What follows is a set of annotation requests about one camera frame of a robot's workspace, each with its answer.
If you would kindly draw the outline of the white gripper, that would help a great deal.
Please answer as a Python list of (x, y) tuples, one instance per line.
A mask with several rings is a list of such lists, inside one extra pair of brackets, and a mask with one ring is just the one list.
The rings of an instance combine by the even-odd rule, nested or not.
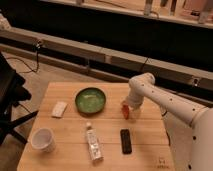
[(135, 91), (131, 90), (127, 97), (122, 102), (123, 105), (127, 105), (133, 109), (138, 109), (144, 101), (144, 97)]

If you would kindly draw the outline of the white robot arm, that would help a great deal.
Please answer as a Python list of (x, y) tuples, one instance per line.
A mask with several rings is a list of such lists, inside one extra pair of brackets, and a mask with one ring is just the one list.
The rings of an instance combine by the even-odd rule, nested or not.
[(209, 108), (155, 86), (152, 73), (133, 76), (130, 91), (123, 101), (138, 109), (149, 98), (193, 129), (189, 171), (213, 171), (213, 107)]

